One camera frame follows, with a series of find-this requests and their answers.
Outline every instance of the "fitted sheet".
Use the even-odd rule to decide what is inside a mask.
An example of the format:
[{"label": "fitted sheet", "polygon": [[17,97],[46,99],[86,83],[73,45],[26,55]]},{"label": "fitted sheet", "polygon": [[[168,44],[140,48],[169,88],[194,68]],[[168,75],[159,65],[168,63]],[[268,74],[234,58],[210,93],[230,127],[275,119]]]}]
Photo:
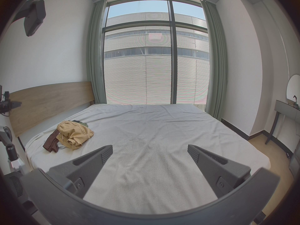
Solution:
[{"label": "fitted sheet", "polygon": [[79,149],[49,153],[43,144],[56,129],[52,126],[26,144],[28,161],[33,169],[47,172],[50,167],[113,145],[113,155],[84,197],[104,208],[163,214],[216,200],[188,154],[188,144],[245,164],[251,174],[260,167],[270,168],[267,156],[192,104],[95,104],[66,120],[74,119],[88,123],[94,136]]}]

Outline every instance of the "corrugated metal facade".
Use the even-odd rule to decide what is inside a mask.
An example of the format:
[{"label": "corrugated metal facade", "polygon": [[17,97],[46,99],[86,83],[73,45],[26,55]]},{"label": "corrugated metal facade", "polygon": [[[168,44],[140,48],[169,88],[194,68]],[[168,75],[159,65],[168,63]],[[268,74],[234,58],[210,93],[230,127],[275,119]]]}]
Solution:
[{"label": "corrugated metal facade", "polygon": [[[137,20],[169,20],[169,15],[133,13],[109,18],[107,26]],[[175,14],[175,20],[207,27],[206,21],[182,14]],[[178,48],[209,52],[208,40],[198,38],[202,35],[207,39],[207,33],[187,28],[176,30],[187,33],[177,34]],[[105,52],[136,47],[171,47],[170,28],[140,26],[105,34]],[[171,55],[127,55],[123,52],[122,56],[108,57],[104,60],[104,79],[107,103],[170,104]],[[208,81],[209,60],[178,56],[177,103],[206,104]]]}]

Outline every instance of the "glass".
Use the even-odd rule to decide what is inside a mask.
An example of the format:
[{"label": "glass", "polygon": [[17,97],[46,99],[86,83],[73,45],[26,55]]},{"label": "glass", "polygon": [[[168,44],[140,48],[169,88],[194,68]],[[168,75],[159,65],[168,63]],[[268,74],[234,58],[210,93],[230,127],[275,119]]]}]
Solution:
[{"label": "glass", "polygon": [[173,2],[176,22],[207,28],[203,8],[184,2]]},{"label": "glass", "polygon": [[208,35],[179,27],[176,28],[176,32],[178,53],[176,103],[205,106],[210,72]]},{"label": "glass", "polygon": [[170,27],[122,28],[105,34],[108,104],[170,104],[171,69]]},{"label": "glass", "polygon": [[106,26],[145,20],[169,20],[166,0],[124,2],[109,7]]}]

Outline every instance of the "headboard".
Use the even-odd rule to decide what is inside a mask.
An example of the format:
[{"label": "headboard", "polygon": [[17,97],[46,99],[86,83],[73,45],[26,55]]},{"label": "headboard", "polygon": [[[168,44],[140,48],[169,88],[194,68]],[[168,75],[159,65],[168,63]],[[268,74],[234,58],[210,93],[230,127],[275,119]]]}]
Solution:
[{"label": "headboard", "polygon": [[22,102],[9,116],[18,137],[48,118],[93,101],[94,94],[91,82],[66,82],[19,90],[10,99]]}]

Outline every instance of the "blue sky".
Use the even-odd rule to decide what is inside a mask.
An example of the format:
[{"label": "blue sky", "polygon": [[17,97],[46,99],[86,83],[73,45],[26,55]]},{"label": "blue sky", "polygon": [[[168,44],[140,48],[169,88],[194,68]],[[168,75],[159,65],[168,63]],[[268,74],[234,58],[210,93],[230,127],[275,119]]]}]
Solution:
[{"label": "blue sky", "polygon": [[[205,20],[203,9],[191,4],[173,2],[174,13],[198,17]],[[163,0],[144,0],[133,1],[112,5],[108,11],[108,18],[129,13],[140,12],[168,12],[167,1]]]}]

